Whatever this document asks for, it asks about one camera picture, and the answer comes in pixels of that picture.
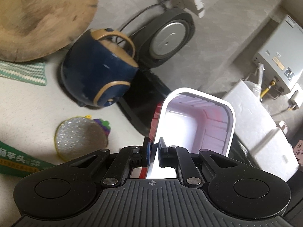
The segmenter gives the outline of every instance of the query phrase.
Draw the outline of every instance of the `crosshair marking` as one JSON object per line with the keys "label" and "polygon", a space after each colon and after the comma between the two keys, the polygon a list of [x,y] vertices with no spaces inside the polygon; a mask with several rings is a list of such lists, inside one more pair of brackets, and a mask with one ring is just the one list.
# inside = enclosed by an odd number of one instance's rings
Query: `crosshair marking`
{"label": "crosshair marking", "polygon": [[155,182],[155,181],[150,181],[149,184],[150,184],[150,185],[155,185],[156,182]]}

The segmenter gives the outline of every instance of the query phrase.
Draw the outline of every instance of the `black cable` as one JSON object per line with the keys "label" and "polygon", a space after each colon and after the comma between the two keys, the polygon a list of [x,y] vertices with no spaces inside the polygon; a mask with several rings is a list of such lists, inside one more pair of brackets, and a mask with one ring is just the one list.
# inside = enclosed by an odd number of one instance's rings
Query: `black cable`
{"label": "black cable", "polygon": [[[150,6],[146,7],[145,9],[141,10],[141,11],[140,11],[139,13],[137,13],[134,17],[132,17],[128,22],[126,22],[126,23],[124,24],[124,26],[122,26],[121,29],[120,29],[119,31],[122,31],[122,30],[123,30],[125,27],[127,27],[133,20],[135,20],[135,19],[138,18],[141,14],[143,14],[146,10],[148,10],[148,9],[150,9],[150,8],[153,8],[153,7],[156,7],[156,6],[159,6],[159,5],[163,5],[163,3],[166,2],[166,1],[170,1],[170,0],[162,0],[162,1],[159,2],[159,3],[150,5]],[[141,29],[143,29],[143,27],[140,28],[140,29],[139,29],[138,31],[136,31],[135,33],[133,33],[132,36],[133,36],[134,34],[136,34],[137,32],[139,32]]]}
{"label": "black cable", "polygon": [[138,18],[141,14],[143,14],[146,10],[150,9],[150,8],[153,8],[153,7],[156,7],[156,6],[159,6],[161,5],[162,3],[156,3],[156,4],[153,4],[153,5],[150,5],[148,7],[146,7],[145,9],[141,10],[139,13],[137,13],[134,17],[132,17],[128,22],[126,22],[124,24],[124,26],[121,27],[121,29],[119,31],[122,31],[125,27],[127,27],[133,20],[135,20],[136,18]]}
{"label": "black cable", "polygon": [[131,39],[134,35],[136,35],[139,31],[141,31],[142,29],[144,29],[145,26],[142,26],[140,29],[136,30],[135,32],[133,32],[131,35],[129,35],[128,37]]}

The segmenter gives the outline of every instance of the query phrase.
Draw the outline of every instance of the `white plastic box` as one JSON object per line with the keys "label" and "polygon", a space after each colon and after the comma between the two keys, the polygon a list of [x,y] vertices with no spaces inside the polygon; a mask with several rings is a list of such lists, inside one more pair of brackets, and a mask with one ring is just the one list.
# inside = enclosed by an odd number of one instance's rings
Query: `white plastic box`
{"label": "white plastic box", "polygon": [[[190,153],[209,149],[228,155],[235,127],[232,106],[203,92],[180,88],[164,100],[154,144],[163,137],[166,146],[185,147]],[[157,147],[153,146],[147,178],[175,178],[175,169],[160,168]]]}

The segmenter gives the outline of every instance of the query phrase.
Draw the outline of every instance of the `knitted dish cloth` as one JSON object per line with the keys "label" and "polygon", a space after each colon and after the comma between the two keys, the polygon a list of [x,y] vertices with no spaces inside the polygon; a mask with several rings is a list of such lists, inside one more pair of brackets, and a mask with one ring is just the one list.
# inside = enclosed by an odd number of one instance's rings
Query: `knitted dish cloth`
{"label": "knitted dish cloth", "polygon": [[33,60],[26,63],[0,60],[0,76],[41,86],[47,84],[43,60]]}

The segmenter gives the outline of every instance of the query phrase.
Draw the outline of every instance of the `teapot handle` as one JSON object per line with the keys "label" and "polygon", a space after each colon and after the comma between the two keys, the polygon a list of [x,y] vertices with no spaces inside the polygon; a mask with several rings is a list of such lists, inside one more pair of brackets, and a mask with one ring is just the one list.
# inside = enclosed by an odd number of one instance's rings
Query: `teapot handle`
{"label": "teapot handle", "polygon": [[95,40],[100,40],[100,39],[102,39],[104,37],[108,37],[108,36],[117,36],[117,37],[120,37],[120,38],[124,39],[125,41],[127,41],[131,45],[131,47],[132,47],[132,58],[134,58],[134,54],[135,54],[134,43],[124,33],[120,32],[120,31],[117,31],[117,30],[106,31],[105,29],[99,29],[99,30],[91,30],[91,36]]}

